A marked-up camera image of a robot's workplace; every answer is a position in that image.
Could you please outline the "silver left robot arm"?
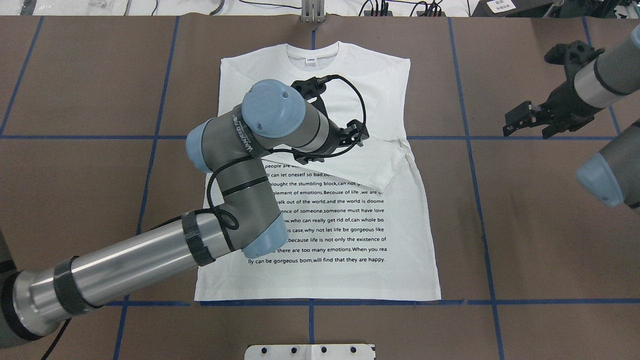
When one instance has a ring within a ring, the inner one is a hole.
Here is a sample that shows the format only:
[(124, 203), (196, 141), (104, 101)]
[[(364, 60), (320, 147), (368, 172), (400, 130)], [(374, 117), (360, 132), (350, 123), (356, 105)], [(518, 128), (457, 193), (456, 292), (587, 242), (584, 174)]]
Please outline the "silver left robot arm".
[(256, 259), (278, 251), (290, 232), (265, 157), (323, 162), (362, 146), (369, 136), (364, 97), (344, 76), (289, 85), (259, 80), (240, 103), (184, 137), (190, 162), (208, 175), (200, 208), (143, 228), (146, 189), (133, 237), (48, 269), (17, 269), (1, 239), (1, 348), (55, 334), (46, 359), (74, 317), (227, 255)]

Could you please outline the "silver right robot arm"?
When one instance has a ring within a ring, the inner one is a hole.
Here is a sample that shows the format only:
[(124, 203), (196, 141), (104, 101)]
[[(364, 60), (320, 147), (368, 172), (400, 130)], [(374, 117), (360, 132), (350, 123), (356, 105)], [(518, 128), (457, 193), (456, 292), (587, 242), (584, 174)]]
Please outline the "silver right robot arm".
[[(555, 44), (544, 61), (560, 65), (566, 79), (540, 105), (523, 101), (505, 114), (503, 136), (542, 126), (544, 139), (576, 132), (594, 121), (596, 114), (612, 109), (640, 89), (640, 41), (634, 27), (610, 50), (583, 41)], [(608, 207), (620, 205), (639, 211), (640, 129), (633, 121), (575, 173), (576, 180)]]

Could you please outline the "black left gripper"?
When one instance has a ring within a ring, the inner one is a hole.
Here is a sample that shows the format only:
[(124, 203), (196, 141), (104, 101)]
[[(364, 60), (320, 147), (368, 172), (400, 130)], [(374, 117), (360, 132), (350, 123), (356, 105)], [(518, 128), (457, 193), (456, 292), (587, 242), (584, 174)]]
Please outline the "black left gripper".
[(327, 136), (320, 146), (320, 161), (327, 158), (338, 157), (335, 151), (343, 148), (342, 152), (352, 149), (354, 146), (362, 146), (362, 142), (370, 137), (366, 121), (351, 120), (345, 128), (340, 128), (334, 121), (327, 121)]

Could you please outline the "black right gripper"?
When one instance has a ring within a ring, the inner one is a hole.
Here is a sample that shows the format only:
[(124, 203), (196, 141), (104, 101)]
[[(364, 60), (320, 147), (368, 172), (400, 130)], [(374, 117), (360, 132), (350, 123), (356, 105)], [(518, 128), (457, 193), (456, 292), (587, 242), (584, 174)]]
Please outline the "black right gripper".
[[(547, 125), (541, 132), (544, 139), (566, 131), (576, 132), (594, 120), (598, 108), (580, 98), (574, 80), (574, 76), (569, 76), (540, 105), (538, 119), (542, 119), (542, 123)], [(531, 107), (531, 101), (523, 101), (505, 114), (504, 137), (509, 137), (517, 130), (536, 126), (537, 120)]]

